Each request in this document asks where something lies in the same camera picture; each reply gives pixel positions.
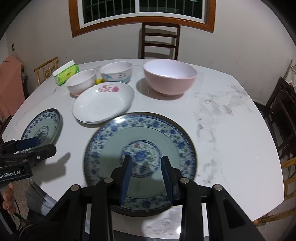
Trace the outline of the person's left hand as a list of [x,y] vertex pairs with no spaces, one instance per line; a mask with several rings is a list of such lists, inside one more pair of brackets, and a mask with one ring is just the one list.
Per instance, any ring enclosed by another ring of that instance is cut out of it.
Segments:
[[2,207],[10,215],[14,215],[16,212],[15,197],[14,197],[14,184],[9,183],[2,192],[3,202]]

